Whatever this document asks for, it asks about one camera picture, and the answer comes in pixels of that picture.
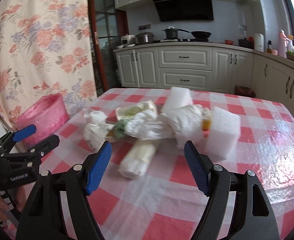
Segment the white electric kettle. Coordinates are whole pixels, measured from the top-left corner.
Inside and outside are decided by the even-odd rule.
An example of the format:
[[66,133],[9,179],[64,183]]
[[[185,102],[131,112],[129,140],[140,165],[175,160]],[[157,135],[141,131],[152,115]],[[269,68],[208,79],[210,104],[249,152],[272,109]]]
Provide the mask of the white electric kettle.
[[257,51],[264,51],[264,35],[261,33],[255,33],[253,40],[254,49]]

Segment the red floor trash bin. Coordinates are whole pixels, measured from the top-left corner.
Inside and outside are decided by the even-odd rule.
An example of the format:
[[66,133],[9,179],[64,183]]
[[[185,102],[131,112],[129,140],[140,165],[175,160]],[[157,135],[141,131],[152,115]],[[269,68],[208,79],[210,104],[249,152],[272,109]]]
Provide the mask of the red floor trash bin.
[[248,98],[255,98],[256,93],[252,90],[251,87],[246,86],[235,86],[235,95],[245,96]]

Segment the cream floral food box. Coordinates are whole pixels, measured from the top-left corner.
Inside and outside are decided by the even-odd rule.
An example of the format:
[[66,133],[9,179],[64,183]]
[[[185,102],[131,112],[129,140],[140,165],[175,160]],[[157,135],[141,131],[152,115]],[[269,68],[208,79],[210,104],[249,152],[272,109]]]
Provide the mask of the cream floral food box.
[[158,114],[157,107],[151,100],[136,103],[134,105],[130,105],[130,106],[122,107],[122,108],[117,108],[115,110],[115,113],[116,113],[116,118],[118,121],[122,119],[131,120],[137,113],[140,113],[146,110],[150,110],[154,114]]

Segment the white rice cooker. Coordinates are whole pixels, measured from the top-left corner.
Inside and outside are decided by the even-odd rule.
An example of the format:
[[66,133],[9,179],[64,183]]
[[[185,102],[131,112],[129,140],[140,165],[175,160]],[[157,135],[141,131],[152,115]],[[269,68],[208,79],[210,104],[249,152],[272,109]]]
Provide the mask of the white rice cooker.
[[136,36],[131,34],[126,34],[121,37],[121,45],[127,46],[130,44],[136,44]]

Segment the red checkered tablecloth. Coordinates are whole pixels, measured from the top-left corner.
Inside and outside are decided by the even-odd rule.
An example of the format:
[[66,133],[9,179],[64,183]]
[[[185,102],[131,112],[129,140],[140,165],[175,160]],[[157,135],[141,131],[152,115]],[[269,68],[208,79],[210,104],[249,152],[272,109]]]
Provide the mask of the red checkered tablecloth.
[[[294,227],[294,118],[275,100],[192,92],[195,104],[219,107],[241,118],[241,137],[221,165],[228,171],[253,170],[261,181],[281,238]],[[112,158],[99,189],[88,201],[106,239],[190,239],[206,206],[174,140],[163,140],[147,174],[130,180],[118,172],[135,140],[112,145]]]

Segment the wooden glass door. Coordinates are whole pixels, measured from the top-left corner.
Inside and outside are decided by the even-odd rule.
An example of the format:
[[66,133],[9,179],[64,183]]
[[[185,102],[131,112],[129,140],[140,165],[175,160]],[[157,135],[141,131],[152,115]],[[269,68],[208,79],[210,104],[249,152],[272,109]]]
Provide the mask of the wooden glass door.
[[120,88],[120,76],[114,50],[128,31],[127,14],[114,6],[114,0],[88,0],[93,69],[97,95]]

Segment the silver pressure cooker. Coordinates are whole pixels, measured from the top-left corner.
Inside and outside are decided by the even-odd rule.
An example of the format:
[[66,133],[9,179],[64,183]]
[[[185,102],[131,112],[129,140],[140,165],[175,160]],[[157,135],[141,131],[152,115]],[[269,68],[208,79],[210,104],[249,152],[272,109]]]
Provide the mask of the silver pressure cooker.
[[137,44],[150,44],[154,42],[154,34],[152,32],[143,32],[136,35]]

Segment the pink-lined trash bin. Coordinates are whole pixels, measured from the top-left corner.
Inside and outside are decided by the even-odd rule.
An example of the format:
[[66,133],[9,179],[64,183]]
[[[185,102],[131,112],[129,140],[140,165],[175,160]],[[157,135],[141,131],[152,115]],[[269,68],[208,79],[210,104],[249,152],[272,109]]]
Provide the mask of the pink-lined trash bin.
[[35,125],[36,132],[23,140],[26,148],[36,145],[55,133],[69,120],[63,96],[60,93],[41,97],[16,120],[16,128]]

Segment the white foam block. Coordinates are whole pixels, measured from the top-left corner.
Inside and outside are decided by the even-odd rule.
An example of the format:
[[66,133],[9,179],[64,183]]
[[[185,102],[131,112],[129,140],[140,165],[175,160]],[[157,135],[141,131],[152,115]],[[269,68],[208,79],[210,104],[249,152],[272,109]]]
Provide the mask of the white foam block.
[[161,113],[192,104],[191,90],[182,87],[171,87],[169,95],[161,108]]
[[225,160],[234,152],[241,136],[241,118],[225,109],[214,107],[205,152]]

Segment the rolled white plastic bag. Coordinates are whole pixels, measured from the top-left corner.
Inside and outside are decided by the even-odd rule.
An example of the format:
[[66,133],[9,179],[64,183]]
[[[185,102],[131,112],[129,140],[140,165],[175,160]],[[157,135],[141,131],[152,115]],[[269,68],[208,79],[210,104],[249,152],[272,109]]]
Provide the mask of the rolled white plastic bag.
[[160,145],[160,140],[137,140],[119,164],[118,172],[129,179],[143,177]]

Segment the black cooking pot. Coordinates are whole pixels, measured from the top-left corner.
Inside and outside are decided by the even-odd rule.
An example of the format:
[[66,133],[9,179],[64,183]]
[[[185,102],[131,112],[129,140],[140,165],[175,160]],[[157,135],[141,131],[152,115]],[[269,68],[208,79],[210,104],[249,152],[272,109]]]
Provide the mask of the black cooking pot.
[[165,32],[167,40],[176,40],[178,38],[178,32],[179,31],[190,33],[188,30],[178,29],[178,28],[175,28],[173,26],[169,26],[166,29],[164,29],[163,31]]

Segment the printed paper bag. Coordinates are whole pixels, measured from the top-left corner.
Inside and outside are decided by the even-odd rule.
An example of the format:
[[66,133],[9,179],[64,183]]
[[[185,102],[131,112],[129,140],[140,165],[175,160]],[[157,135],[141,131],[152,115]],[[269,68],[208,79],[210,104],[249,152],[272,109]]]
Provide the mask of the printed paper bag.
[[105,141],[116,142],[113,133],[113,124],[106,122],[107,115],[102,111],[91,108],[84,109],[86,125],[83,130],[83,138],[93,152],[98,152]]

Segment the pink thermos bottle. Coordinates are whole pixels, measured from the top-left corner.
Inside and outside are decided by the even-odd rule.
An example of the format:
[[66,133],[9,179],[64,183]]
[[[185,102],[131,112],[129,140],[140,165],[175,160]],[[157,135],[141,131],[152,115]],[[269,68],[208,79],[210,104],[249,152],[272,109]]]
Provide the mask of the pink thermos bottle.
[[287,58],[287,37],[284,30],[279,31],[278,37],[278,55]]

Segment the floral curtain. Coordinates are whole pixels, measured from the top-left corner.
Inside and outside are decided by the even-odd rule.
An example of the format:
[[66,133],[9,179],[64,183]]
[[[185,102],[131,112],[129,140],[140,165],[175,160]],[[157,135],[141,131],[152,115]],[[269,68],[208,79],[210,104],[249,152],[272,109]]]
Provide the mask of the floral curtain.
[[88,0],[1,0],[0,118],[13,129],[56,93],[69,116],[97,98]]

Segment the black range hood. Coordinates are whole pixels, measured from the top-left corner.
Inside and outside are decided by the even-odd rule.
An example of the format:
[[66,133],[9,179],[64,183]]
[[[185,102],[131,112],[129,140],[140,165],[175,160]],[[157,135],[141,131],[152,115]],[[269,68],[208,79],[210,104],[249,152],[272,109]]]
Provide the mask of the black range hood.
[[161,22],[213,21],[212,0],[153,0]]

